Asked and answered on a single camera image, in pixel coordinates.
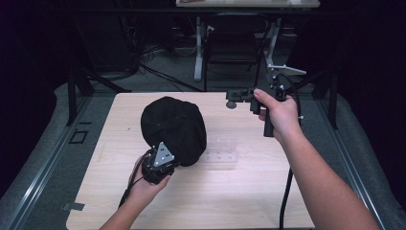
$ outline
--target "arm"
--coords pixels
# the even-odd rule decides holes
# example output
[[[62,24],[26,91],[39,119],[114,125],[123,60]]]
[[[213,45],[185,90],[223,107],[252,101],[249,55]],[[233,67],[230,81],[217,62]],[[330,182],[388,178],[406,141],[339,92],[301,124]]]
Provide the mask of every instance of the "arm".
[[[305,138],[295,101],[287,97],[280,103],[258,89],[254,95],[269,108],[274,136],[281,143],[316,228],[379,229],[361,199]],[[259,118],[264,120],[264,112]]]
[[[141,168],[136,172],[134,181],[141,178],[143,173]],[[163,190],[169,181],[170,176],[167,175],[159,184],[151,185],[144,179],[138,181],[131,189],[128,199],[125,203],[114,213],[114,215],[101,227],[101,229],[129,229],[134,220],[140,213],[148,206],[148,204],[155,198],[155,196]]]

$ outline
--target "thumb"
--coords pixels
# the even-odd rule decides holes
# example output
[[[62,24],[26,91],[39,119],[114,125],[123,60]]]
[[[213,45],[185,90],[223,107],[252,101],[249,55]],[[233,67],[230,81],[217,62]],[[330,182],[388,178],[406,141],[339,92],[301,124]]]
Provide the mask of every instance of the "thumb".
[[[255,98],[262,103],[263,105],[265,105],[267,108],[269,108],[269,110],[272,110],[274,107],[276,107],[278,105],[278,101],[276,99],[274,99],[271,95],[269,95],[268,93],[266,93],[265,91],[256,88],[254,90],[254,96]]]

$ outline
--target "tape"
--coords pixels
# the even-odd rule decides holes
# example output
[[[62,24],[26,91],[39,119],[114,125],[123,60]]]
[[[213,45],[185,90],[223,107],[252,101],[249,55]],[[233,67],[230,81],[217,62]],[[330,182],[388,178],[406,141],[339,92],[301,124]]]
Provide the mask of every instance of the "tape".
[[[86,136],[87,136],[88,132],[89,131],[87,131],[87,130],[78,131],[78,129],[76,129],[74,135],[71,137],[71,140],[69,141],[69,144],[83,144],[84,140],[86,140]]]
[[[65,205],[63,205],[62,210],[63,211],[71,211],[71,210],[78,210],[81,211],[83,210],[84,204],[81,203],[65,203]]]

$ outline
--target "dark background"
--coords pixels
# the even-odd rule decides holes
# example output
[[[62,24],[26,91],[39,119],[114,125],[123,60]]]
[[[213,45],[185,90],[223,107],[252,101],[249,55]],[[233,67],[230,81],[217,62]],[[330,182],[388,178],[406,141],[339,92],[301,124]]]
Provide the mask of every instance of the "dark background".
[[[162,7],[173,4],[156,3],[159,4],[154,6]],[[299,36],[288,65],[305,69],[310,77],[328,69],[331,63],[338,63],[334,68],[339,77],[338,91],[365,129],[395,197],[405,208],[406,3],[402,0],[321,3],[318,11],[353,11],[354,17],[339,22],[298,19]],[[72,24],[70,20],[50,19],[38,7],[41,4],[117,7],[117,2],[111,0],[92,5],[80,1],[0,3],[1,195],[49,123],[56,106],[54,90],[67,81],[73,65],[80,63],[96,71],[137,70],[136,52],[127,44],[120,18],[95,16],[81,21],[79,17],[77,24]],[[155,29],[160,27],[156,21],[151,19],[145,24],[148,35],[169,49],[172,20],[176,18],[164,20],[166,23],[160,24],[163,29],[157,29],[164,36],[157,36]],[[95,23],[105,27],[94,31]],[[89,40],[81,40],[80,33]],[[103,57],[92,54],[86,42],[102,50],[99,54]],[[109,60],[108,66],[103,59]]]

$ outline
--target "right hand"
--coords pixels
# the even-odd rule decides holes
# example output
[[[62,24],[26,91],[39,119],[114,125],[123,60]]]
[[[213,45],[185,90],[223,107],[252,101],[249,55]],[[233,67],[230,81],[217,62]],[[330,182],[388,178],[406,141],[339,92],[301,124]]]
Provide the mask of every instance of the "right hand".
[[[302,133],[299,126],[298,108],[292,97],[287,96],[286,101],[279,102],[266,92],[255,89],[256,99],[269,109],[269,115],[274,126],[274,136],[279,142],[294,133]],[[265,120],[265,111],[261,110],[259,118]]]

